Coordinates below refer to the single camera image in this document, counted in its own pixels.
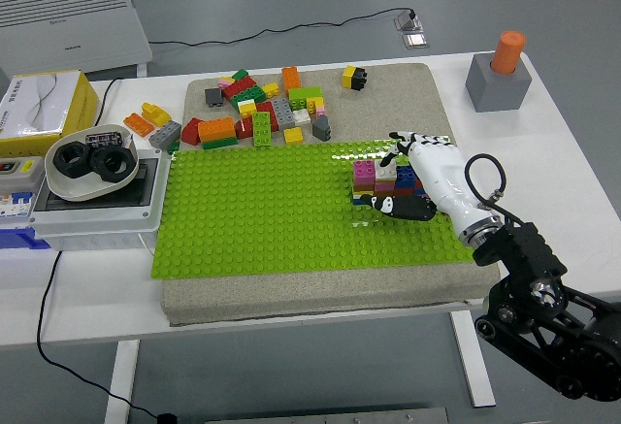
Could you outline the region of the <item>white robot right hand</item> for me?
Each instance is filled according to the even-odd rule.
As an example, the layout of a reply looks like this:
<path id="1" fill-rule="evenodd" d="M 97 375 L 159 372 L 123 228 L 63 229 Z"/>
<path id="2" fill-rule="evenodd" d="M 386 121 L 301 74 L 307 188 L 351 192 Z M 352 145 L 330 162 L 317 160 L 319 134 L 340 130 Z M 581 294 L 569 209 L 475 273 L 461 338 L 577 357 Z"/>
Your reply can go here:
<path id="1" fill-rule="evenodd" d="M 464 245 L 473 245 L 475 236 L 494 233 L 502 226 L 496 215 L 478 206 L 465 178 L 467 159 L 456 145 L 440 136 L 406 131 L 392 132 L 389 137 L 396 144 L 380 165 L 390 165 L 400 154 L 406 156 L 428 197 L 364 194 L 364 204 L 405 220 L 428 221 L 437 211 L 444 212 Z"/>

